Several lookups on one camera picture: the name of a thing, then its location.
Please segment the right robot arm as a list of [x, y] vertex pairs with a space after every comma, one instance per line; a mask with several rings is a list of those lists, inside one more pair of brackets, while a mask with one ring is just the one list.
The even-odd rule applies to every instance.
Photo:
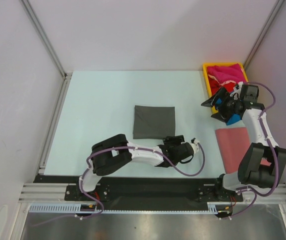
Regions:
[[286, 149], [273, 138], [267, 122], [267, 110], [258, 101], [261, 83], [241, 82], [232, 93], [221, 87], [201, 106], [215, 108], [211, 117], [226, 125], [236, 120], [246, 127], [250, 145], [242, 158], [238, 170], [224, 174], [222, 183], [213, 188], [214, 196], [225, 201], [232, 191], [253, 191], [261, 197], [271, 195], [279, 185], [286, 166]]

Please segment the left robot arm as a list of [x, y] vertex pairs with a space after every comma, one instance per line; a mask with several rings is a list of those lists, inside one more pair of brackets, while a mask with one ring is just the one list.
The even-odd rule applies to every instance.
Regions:
[[148, 147], [129, 142], [125, 134], [117, 134], [91, 147], [91, 154], [86, 159], [87, 168], [79, 177], [76, 194], [83, 200], [90, 199], [102, 177], [115, 173], [127, 164], [175, 168], [199, 150], [195, 139], [186, 142], [183, 135], [168, 136], [163, 139], [163, 144]]

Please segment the dark grey t-shirt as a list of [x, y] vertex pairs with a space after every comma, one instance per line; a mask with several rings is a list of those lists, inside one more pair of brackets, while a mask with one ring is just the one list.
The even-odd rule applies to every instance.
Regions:
[[133, 139], [162, 140], [176, 134], [175, 107], [134, 107]]

